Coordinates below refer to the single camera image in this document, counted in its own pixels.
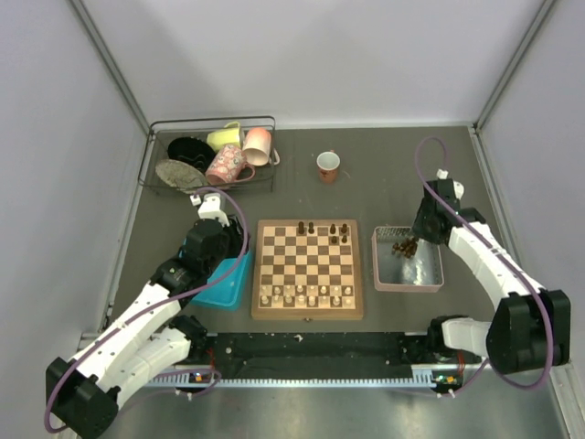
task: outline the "floral mug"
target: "floral mug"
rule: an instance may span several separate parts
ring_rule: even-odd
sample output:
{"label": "floral mug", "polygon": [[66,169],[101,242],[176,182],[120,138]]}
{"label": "floral mug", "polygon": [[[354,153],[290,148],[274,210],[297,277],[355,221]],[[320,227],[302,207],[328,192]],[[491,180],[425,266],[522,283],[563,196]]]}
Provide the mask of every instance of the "floral mug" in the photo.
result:
{"label": "floral mug", "polygon": [[[251,176],[238,179],[238,175],[245,167],[251,169]],[[246,156],[241,149],[235,145],[225,145],[209,165],[205,177],[209,184],[217,186],[248,181],[255,174],[256,168],[246,161]]]}

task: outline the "white wall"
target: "white wall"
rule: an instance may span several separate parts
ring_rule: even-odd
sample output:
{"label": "white wall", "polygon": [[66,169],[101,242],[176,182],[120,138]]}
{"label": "white wall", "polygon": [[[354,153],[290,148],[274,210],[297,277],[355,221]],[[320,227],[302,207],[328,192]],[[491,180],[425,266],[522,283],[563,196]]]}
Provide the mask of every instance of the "white wall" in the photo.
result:
{"label": "white wall", "polygon": [[526,57],[484,140],[525,266],[570,295],[572,357],[585,382],[585,2],[564,0]]}
{"label": "white wall", "polygon": [[45,368],[95,330],[143,135],[63,0],[0,21],[0,436],[43,435]]}
{"label": "white wall", "polygon": [[474,121],[540,0],[86,0],[146,116]]}

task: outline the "wire rack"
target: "wire rack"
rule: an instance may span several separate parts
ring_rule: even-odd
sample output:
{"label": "wire rack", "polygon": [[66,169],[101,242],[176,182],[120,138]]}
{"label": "wire rack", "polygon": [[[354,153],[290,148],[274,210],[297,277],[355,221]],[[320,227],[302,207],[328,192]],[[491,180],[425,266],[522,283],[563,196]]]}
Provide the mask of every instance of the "wire rack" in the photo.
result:
{"label": "wire rack", "polygon": [[257,166],[253,179],[234,182],[216,187],[240,190],[243,188],[267,189],[272,191],[274,183],[274,162],[276,160],[276,120],[272,116],[240,116],[218,117],[206,119],[182,119],[173,121],[159,121],[150,125],[146,145],[144,146],[143,160],[138,175],[138,183],[148,187],[156,193],[193,192],[198,186],[170,187],[155,172],[156,164],[160,160],[169,158],[167,148],[171,142],[179,137],[193,137],[206,141],[207,135],[223,128],[227,123],[238,121],[244,134],[254,127],[262,127],[271,134],[271,160],[266,166]]}

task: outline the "wooden chessboard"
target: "wooden chessboard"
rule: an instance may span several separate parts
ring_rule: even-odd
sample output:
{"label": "wooden chessboard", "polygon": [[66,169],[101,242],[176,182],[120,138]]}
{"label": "wooden chessboard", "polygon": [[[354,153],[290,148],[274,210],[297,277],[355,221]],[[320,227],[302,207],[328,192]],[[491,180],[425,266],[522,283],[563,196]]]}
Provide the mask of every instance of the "wooden chessboard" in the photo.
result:
{"label": "wooden chessboard", "polygon": [[[303,233],[299,233],[299,221],[304,224]],[[309,233],[310,222],[313,233]],[[341,233],[343,224],[346,233]],[[355,220],[264,219],[258,223],[257,237],[254,319],[358,320],[364,316]]]}

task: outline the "chess square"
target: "chess square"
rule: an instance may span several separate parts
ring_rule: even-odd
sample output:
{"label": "chess square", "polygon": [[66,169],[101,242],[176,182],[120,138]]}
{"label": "chess square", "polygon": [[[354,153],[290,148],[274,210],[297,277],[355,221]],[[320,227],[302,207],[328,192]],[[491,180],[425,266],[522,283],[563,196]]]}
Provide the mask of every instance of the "chess square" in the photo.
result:
{"label": "chess square", "polygon": [[264,236],[274,236],[276,234],[276,228],[273,226],[267,226],[264,228]]}

